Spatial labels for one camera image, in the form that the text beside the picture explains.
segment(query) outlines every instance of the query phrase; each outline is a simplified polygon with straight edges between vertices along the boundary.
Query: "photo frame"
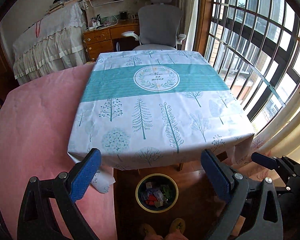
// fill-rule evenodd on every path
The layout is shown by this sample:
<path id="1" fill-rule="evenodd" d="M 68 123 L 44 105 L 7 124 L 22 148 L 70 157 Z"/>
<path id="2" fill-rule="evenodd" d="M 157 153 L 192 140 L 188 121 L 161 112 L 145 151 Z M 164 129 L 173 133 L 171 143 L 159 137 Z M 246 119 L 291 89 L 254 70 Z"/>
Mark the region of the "photo frame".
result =
<path id="1" fill-rule="evenodd" d="M 119 12 L 120 21 L 124 21 L 128 19 L 128 11 Z"/>

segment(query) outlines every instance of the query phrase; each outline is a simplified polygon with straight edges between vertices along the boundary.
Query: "wooden desk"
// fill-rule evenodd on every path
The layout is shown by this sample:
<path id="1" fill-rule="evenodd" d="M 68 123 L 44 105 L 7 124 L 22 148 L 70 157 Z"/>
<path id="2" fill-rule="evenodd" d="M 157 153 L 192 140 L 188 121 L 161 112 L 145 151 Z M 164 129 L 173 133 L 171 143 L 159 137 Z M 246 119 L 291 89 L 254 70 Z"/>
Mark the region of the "wooden desk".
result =
<path id="1" fill-rule="evenodd" d="M 91 61 L 96 61 L 99 54 L 102 52 L 116 51 L 116 43 L 118 39 L 124 38 L 129 39 L 132 37 L 124 37 L 121 33 L 127 31 L 134 31 L 135 34 L 139 35 L 139 21 L 138 20 L 126 20 L 119 21 L 117 25 L 111 26 L 103 30 L 91 30 L 83 34 L 84 43 L 86 44 L 86 51 Z"/>

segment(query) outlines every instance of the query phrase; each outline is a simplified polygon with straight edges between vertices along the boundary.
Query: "window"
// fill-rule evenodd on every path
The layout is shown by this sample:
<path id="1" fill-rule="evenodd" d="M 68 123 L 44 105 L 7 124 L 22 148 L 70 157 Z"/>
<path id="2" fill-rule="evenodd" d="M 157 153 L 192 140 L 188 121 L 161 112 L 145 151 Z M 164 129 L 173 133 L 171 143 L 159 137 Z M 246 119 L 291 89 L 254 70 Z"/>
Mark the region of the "window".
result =
<path id="1" fill-rule="evenodd" d="M 300 84 L 300 19 L 285 0 L 214 0 L 213 8 L 205 58 L 258 133 Z"/>

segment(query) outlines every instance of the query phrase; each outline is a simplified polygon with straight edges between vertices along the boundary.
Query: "pink bedsheet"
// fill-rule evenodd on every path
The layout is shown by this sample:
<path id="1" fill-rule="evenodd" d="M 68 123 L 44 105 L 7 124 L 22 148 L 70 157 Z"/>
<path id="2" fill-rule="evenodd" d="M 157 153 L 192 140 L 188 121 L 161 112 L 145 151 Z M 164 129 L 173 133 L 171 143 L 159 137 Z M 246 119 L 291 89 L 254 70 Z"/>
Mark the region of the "pink bedsheet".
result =
<path id="1" fill-rule="evenodd" d="M 74 166 L 67 146 L 92 66 L 66 69 L 24 84 L 9 93 L 0 111 L 0 209 L 14 239 L 29 178 L 52 179 Z M 89 186 L 76 204 L 101 240 L 117 240 L 112 185 L 107 194 Z M 71 238 L 55 201 L 52 206 L 61 231 Z"/>

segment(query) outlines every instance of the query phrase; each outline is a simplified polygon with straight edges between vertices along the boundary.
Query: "circular logo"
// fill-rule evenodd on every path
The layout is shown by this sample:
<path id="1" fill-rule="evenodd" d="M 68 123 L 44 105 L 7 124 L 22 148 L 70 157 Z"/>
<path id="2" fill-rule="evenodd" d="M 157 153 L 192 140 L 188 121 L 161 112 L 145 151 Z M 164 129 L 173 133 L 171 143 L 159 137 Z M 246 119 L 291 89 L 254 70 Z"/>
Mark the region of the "circular logo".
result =
<path id="1" fill-rule="evenodd" d="M 136 85 L 148 91 L 167 91 L 175 88 L 180 77 L 171 68 L 153 65 L 139 69 L 133 76 Z"/>

